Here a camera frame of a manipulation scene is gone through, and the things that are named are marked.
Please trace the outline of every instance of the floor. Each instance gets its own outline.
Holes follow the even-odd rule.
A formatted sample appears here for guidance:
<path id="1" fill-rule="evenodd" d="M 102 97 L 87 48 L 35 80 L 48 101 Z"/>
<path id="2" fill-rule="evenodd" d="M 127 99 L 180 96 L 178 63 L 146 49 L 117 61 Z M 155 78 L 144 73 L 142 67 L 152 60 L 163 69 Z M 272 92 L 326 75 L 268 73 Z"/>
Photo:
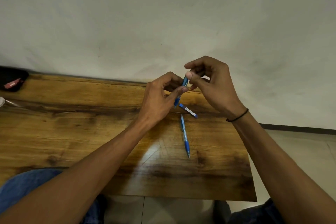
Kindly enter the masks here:
<path id="1" fill-rule="evenodd" d="M 336 200 L 336 136 L 287 131 L 268 133 L 297 164 Z M 231 211 L 260 205 L 269 195 L 250 159 L 258 202 L 228 201 Z M 212 200 L 115 196 L 106 224 L 212 223 Z"/>

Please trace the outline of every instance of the wooden tabletop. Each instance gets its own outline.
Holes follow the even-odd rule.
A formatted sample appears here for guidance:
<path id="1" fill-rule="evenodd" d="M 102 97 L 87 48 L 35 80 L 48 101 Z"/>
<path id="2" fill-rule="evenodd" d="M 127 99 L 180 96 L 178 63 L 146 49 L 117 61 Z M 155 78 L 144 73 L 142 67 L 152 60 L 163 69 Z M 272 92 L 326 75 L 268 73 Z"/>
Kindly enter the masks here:
<path id="1" fill-rule="evenodd" d="M 68 168 L 111 140 L 139 112 L 145 84 L 32 74 L 16 93 L 0 96 L 0 185 L 24 171 Z M 150 130 L 103 193 L 257 201 L 247 151 L 232 124 L 199 91 Z M 191 158 L 187 157 L 179 114 Z"/>

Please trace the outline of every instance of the black bag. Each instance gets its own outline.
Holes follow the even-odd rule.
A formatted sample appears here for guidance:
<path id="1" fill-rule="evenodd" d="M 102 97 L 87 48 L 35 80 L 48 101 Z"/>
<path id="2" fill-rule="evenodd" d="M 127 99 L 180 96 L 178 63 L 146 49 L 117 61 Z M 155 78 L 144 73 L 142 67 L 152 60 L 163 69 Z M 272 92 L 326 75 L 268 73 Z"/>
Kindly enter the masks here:
<path id="1" fill-rule="evenodd" d="M 25 70 L 0 66 L 0 90 L 18 91 L 28 76 Z"/>

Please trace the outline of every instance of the fingernail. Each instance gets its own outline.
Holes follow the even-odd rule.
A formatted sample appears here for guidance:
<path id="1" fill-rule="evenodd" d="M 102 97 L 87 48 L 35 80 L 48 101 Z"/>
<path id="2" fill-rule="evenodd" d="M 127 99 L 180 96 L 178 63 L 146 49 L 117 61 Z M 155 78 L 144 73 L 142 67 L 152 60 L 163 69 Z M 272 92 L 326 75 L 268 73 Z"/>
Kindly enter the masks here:
<path id="1" fill-rule="evenodd" d="M 188 72 L 185 74 L 185 76 L 188 78 L 188 80 L 190 80 L 191 77 L 193 76 L 193 74 L 192 74 L 190 71 L 188 71 Z"/>

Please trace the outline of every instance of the black string bracelet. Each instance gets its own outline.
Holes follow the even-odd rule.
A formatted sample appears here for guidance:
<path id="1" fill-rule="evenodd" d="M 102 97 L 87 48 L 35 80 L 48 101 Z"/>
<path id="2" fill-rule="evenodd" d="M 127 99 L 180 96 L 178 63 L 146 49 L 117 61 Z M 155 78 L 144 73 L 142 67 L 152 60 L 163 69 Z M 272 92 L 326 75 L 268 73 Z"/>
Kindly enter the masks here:
<path id="1" fill-rule="evenodd" d="M 229 120 L 229 119 L 226 119 L 226 121 L 228 121 L 228 122 L 233 122 L 233 121 L 236 121 L 236 120 L 238 120 L 238 119 L 240 119 L 241 117 L 243 117 L 245 114 L 247 114 L 248 113 L 248 111 L 249 111 L 249 109 L 247 108 L 247 110 L 241 115 L 241 116 L 239 116 L 238 118 L 235 118 L 234 120 Z"/>

